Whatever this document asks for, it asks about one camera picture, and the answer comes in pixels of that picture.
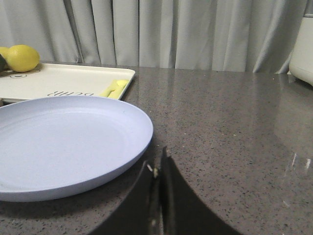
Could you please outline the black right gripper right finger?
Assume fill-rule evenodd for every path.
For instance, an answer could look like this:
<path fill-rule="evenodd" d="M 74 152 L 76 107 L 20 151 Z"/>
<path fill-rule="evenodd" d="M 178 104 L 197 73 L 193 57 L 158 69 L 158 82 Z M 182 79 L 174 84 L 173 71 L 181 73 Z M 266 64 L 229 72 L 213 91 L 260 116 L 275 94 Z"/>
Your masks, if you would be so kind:
<path fill-rule="evenodd" d="M 166 235 L 238 235 L 213 213 L 182 177 L 174 160 L 162 150 L 160 199 Z"/>

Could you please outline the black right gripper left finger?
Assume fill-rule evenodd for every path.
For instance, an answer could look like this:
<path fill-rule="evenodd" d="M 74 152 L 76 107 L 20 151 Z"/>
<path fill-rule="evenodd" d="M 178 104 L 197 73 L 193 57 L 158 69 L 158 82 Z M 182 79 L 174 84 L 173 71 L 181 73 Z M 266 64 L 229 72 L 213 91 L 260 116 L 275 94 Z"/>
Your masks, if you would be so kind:
<path fill-rule="evenodd" d="M 91 235 L 159 235 L 159 178 L 145 161 L 131 191 Z"/>

